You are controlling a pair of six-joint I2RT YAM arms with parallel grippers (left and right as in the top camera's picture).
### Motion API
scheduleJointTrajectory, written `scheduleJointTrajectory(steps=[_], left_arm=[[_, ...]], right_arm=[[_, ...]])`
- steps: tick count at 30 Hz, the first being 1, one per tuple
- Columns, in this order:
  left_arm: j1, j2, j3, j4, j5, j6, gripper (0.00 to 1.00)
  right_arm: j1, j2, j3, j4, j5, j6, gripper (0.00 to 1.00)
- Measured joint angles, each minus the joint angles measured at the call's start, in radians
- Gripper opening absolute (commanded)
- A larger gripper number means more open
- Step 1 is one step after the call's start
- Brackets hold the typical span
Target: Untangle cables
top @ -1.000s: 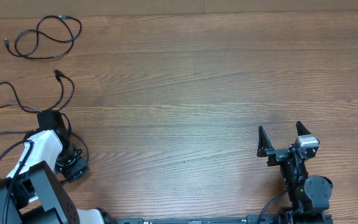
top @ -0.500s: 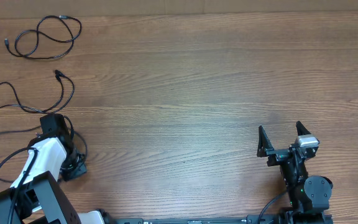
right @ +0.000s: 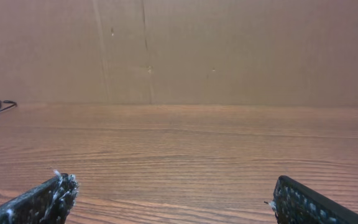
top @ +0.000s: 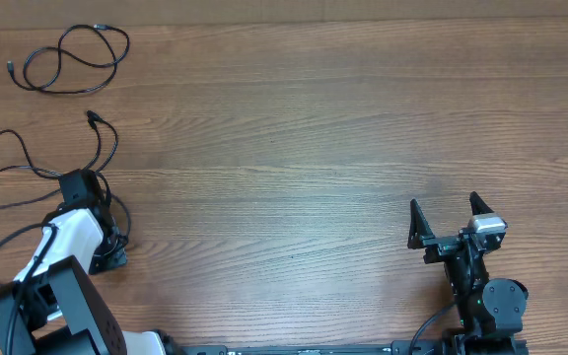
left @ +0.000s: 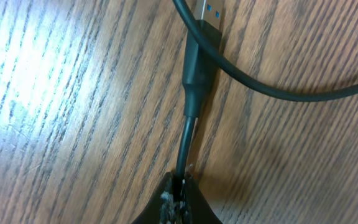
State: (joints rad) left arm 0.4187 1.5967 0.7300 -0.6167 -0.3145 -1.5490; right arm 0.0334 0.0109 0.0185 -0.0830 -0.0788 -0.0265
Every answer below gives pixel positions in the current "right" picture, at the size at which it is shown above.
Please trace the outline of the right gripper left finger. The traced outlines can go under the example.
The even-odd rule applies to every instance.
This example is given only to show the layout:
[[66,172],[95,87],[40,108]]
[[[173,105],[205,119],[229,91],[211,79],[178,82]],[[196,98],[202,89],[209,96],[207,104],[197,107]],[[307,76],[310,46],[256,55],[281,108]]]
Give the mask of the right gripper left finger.
[[64,224],[78,195],[73,174],[55,177],[0,205],[0,224]]

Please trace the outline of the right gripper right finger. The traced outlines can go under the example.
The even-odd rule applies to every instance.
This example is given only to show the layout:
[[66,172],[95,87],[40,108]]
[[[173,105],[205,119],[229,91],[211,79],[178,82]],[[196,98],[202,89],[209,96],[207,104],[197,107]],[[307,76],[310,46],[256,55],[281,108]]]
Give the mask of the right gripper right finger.
[[278,224],[358,224],[358,213],[281,175],[270,207]]

